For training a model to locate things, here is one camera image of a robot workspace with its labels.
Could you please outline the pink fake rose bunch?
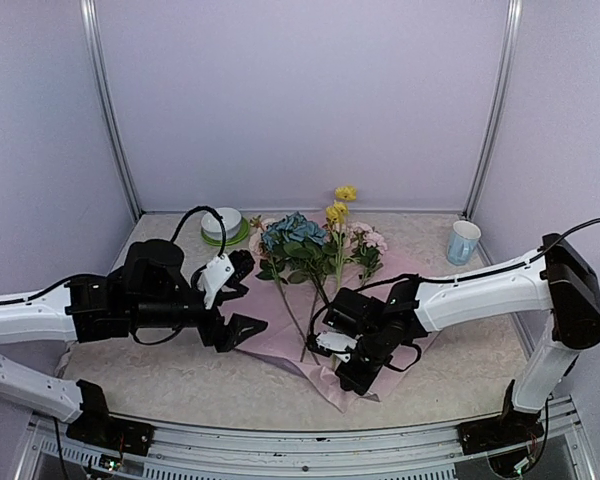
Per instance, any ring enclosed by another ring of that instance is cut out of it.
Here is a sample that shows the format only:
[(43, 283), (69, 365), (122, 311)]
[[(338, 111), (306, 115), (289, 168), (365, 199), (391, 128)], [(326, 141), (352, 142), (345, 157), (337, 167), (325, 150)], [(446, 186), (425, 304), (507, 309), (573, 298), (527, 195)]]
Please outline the pink fake rose bunch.
[(299, 212), (280, 220), (263, 219), (258, 215), (249, 219), (248, 224), (253, 230), (249, 249), (260, 265), (256, 277), (272, 281), (280, 293), (302, 341), (300, 360), (303, 360), (307, 353), (307, 333), (291, 307), (285, 287), (311, 279), (311, 261), (317, 258), (316, 251), (324, 244), (326, 232)]

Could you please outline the blue fake flower bunch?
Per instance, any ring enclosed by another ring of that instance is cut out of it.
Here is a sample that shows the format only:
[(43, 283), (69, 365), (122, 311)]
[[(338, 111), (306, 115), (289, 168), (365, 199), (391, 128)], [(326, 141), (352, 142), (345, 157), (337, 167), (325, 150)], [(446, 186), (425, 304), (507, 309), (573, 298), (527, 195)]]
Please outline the blue fake flower bunch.
[(260, 256), (256, 277), (278, 285), (311, 284), (328, 302), (325, 281), (332, 273), (328, 233), (315, 221), (295, 212), (264, 225), (255, 248)]

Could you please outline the yellow fake flower stem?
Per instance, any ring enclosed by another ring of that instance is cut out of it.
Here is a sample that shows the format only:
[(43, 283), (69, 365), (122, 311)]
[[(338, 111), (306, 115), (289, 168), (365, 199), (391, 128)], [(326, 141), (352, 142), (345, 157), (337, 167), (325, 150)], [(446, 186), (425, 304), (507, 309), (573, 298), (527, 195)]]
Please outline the yellow fake flower stem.
[(335, 259), (336, 289), (341, 286), (342, 273), (345, 264), (346, 224), (349, 215), (349, 204), (357, 199), (357, 188), (353, 185), (337, 187), (334, 191), (333, 204), (325, 209), (326, 219), (331, 238), (337, 247)]

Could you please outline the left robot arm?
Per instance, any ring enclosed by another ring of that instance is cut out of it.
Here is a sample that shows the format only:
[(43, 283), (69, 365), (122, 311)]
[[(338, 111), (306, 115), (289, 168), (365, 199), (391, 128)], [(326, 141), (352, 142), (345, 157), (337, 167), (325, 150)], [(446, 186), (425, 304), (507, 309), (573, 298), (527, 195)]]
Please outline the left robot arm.
[[(193, 328), (202, 343), (229, 352), (266, 330), (267, 322), (241, 314), (225, 319), (219, 308), (246, 295), (243, 279), (254, 268), (249, 251), (219, 253), (192, 278), (182, 274), (184, 252), (174, 238), (133, 243), (121, 267), (108, 275), (76, 274), (21, 297), (0, 296), (0, 346), (53, 340), (90, 343), (136, 337), (141, 329), (167, 328), (173, 336)], [(46, 414), (95, 442), (120, 434), (102, 389), (66, 381), (0, 354), (0, 396)]]

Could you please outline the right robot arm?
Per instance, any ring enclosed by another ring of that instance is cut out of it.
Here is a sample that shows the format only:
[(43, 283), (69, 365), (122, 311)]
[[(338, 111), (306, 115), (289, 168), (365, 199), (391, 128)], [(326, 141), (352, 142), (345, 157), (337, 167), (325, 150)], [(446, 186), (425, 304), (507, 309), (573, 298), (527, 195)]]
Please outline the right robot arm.
[(384, 301), (365, 296), (363, 288), (343, 288), (321, 311), (329, 331), (312, 333), (308, 343), (339, 358), (343, 390), (364, 395), (400, 346), (414, 348), (420, 338), (474, 320), (546, 312), (541, 340), (507, 387), (502, 412), (470, 426), (511, 444), (538, 425), (550, 393), (580, 353), (600, 344), (598, 276), (569, 235), (547, 234), (534, 250), (463, 275), (400, 274), (388, 279)]

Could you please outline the green plate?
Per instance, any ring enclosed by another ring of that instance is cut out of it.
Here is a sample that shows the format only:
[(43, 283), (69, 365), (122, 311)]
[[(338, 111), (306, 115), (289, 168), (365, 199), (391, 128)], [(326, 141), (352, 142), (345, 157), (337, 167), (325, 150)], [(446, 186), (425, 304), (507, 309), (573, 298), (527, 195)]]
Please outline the green plate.
[[(249, 231), (250, 231), (249, 223), (248, 223), (247, 219), (245, 217), (243, 217), (241, 220), (241, 223), (240, 223), (239, 230), (237, 231), (237, 233), (234, 236), (232, 236), (226, 240), (225, 245), (233, 246), (233, 245), (239, 244), (240, 242), (242, 242), (249, 236)], [(221, 238), (212, 238), (211, 236), (207, 235), (204, 230), (201, 230), (201, 237), (205, 243), (207, 243), (211, 246), (220, 247), (222, 245)]]

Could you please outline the white ceramic bowl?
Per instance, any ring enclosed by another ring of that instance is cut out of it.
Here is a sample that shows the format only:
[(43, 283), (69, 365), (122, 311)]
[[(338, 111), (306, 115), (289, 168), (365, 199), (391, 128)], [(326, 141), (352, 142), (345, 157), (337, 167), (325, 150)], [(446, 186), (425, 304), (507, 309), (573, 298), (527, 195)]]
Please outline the white ceramic bowl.
[(242, 223), (242, 214), (231, 207), (221, 207), (216, 210), (217, 215), (206, 213), (200, 222), (201, 230), (207, 238), (214, 241), (222, 240), (222, 232), (226, 239), (235, 237)]

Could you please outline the light blue mug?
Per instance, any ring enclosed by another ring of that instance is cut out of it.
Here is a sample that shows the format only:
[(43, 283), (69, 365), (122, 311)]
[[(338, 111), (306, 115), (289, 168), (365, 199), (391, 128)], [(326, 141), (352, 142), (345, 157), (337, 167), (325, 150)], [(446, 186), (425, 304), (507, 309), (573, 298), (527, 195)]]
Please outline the light blue mug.
[(453, 223), (447, 247), (447, 260), (455, 266), (466, 265), (481, 238), (481, 229), (467, 220)]

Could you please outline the front aluminium rail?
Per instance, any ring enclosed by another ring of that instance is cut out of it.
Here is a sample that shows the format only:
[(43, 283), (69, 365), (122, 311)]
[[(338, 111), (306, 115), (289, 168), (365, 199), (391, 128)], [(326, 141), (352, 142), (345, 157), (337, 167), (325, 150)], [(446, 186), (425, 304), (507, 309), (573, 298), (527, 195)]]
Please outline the front aluminium rail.
[(154, 421), (146, 455), (126, 453), (118, 468), (100, 461), (113, 451), (57, 438), (53, 423), (33, 416), (17, 479), (100, 475), (111, 479), (460, 479), (491, 478), (493, 461), (510, 453), (464, 454), (455, 421), (371, 430), (259, 431)]

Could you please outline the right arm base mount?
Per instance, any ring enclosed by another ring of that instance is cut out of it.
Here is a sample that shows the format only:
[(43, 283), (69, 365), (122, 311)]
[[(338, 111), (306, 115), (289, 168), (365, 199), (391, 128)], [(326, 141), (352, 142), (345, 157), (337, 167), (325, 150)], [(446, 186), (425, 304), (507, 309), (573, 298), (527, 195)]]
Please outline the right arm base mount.
[(544, 427), (532, 418), (503, 420), (490, 417), (463, 422), (457, 426), (459, 442), (464, 455), (473, 455), (523, 443), (544, 435)]

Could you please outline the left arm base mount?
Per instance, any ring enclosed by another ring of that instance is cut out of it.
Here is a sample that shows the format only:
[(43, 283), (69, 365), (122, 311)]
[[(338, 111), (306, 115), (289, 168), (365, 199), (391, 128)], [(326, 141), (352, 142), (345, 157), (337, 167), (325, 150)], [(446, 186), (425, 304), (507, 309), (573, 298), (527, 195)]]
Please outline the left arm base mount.
[(116, 417), (79, 418), (68, 425), (68, 438), (123, 454), (146, 456), (155, 428), (148, 423)]

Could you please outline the left aluminium frame post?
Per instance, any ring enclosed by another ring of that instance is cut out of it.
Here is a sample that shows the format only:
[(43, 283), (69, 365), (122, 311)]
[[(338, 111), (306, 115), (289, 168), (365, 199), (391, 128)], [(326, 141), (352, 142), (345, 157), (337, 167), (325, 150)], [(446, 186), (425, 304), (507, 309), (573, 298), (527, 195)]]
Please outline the left aluminium frame post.
[(137, 223), (143, 215), (143, 210), (124, 149), (119, 122), (116, 118), (113, 96), (108, 81), (96, 2), (93, 0), (81, 0), (80, 11), (94, 74), (97, 96), (107, 138), (113, 154), (114, 165), (119, 176), (123, 196), (126, 200), (131, 218)]

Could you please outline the aluminium frame post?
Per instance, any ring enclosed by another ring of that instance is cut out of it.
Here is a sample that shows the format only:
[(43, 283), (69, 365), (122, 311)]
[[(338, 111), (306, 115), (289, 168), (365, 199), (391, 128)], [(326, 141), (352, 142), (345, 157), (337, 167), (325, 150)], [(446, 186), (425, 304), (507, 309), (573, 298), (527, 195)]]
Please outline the aluminium frame post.
[(477, 167), (462, 211), (465, 219), (471, 220), (475, 217), (486, 186), (488, 171), (505, 109), (522, 12), (522, 0), (510, 0), (508, 2), (502, 48), (496, 72), (494, 92), (487, 117), (486, 130), (479, 151)]
[(119, 122), (116, 118), (113, 96), (108, 81), (96, 2), (93, 0), (81, 0), (80, 11), (94, 74), (97, 96), (107, 138), (113, 154), (114, 165), (119, 176), (123, 196), (126, 200), (131, 218), (137, 223), (143, 215), (143, 210), (124, 149)]

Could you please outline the right aluminium frame post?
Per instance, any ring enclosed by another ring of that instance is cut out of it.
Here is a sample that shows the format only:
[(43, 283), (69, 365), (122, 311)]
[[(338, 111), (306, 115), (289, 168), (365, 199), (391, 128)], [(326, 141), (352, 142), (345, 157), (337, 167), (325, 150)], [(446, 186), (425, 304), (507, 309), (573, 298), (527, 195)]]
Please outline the right aluminium frame post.
[(465, 219), (471, 220), (475, 217), (486, 186), (488, 171), (505, 109), (522, 12), (522, 0), (510, 0), (508, 2), (502, 48), (496, 72), (494, 92), (487, 117), (486, 130), (479, 151), (477, 167), (462, 211)]

